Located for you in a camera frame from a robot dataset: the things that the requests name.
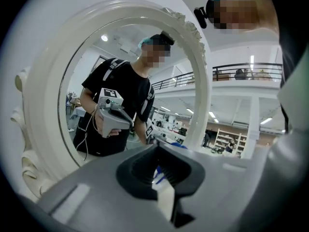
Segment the mirror frame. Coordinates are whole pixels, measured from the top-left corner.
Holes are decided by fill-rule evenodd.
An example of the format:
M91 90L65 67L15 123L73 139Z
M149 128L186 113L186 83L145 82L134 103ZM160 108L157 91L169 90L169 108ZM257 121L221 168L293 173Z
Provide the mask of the mirror frame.
M23 93L26 129L22 130L37 161L32 160L33 157L27 159L43 174L43 177L37 178L40 186L35 181L29 184L25 180L37 197L83 165L70 139L65 99L61 99L66 95L78 60L108 29L131 24L152 25L166 31L187 54L195 75L196 100L195 113L184 143L194 149L201 142L210 106L210 83L204 44L200 42L201 36L195 25L186 22L183 14L144 0L98 3L68 19L36 57L30 70L23 70L16 77L16 87L17 83L21 85L17 88Z

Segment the fluorescent light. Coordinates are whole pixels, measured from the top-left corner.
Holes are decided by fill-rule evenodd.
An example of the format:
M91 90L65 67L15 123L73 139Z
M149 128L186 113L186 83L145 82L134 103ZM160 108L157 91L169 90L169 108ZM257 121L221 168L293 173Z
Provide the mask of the fluorescent light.
M213 118L216 118L216 116L213 114L213 112L209 112L209 115Z
M170 112L170 110L169 110L169 109L167 109L167 108L165 108L165 107L163 107L163 106L161 106L161 108L163 108L163 109L165 109L165 110L167 110L167 111L169 111L169 112Z
M251 68L251 70L253 70L254 55L250 56L250 63L251 63L250 68Z
M193 114L193 112L192 112L192 110L191 110L191 109L187 108L187 110L188 110L190 113L192 113L192 114Z
M267 118L267 119L265 119L264 121L261 122L261 125L264 125L271 120L272 120L272 118Z
M102 36L101 36L101 39L102 39L103 41L108 41L108 38L107 38L106 35L102 35Z

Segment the black metal railing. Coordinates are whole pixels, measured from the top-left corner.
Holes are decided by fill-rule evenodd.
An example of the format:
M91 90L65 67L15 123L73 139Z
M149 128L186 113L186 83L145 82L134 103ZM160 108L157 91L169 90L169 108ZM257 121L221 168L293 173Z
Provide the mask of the black metal railing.
M275 63L239 63L215 66L212 68L213 81L227 80L267 80L280 81L282 64ZM193 72L174 76L154 83L154 90L168 87L182 87L195 83Z

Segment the backpack strap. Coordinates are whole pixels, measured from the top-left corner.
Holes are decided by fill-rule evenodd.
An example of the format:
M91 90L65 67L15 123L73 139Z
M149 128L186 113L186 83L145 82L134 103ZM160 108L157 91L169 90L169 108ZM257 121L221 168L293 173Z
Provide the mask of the backpack strap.
M116 68L118 68L120 65L124 64L125 62L127 62L126 60L121 60L121 59L117 59L115 58L112 62L111 65L109 67L109 69L105 72L105 75L103 77L103 81L106 81L107 78L110 76L110 74L112 73L113 70L115 70Z
M153 86L152 86L152 84L149 81L148 96L147 96L146 100L144 101L143 106L141 108L141 112L140 112L141 115L144 113L144 111L145 111L145 109L146 109L146 107L148 105L148 102L155 97L155 93L154 92L155 91L153 89Z

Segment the white column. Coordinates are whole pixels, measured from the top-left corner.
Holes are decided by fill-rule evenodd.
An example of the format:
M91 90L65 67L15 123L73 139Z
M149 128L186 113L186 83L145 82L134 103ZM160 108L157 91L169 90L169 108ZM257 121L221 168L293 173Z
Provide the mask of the white column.
M253 96L251 98L250 120L249 120L247 141L241 158L245 159L252 158L256 140L259 139L259 135L260 135L260 101L258 97Z

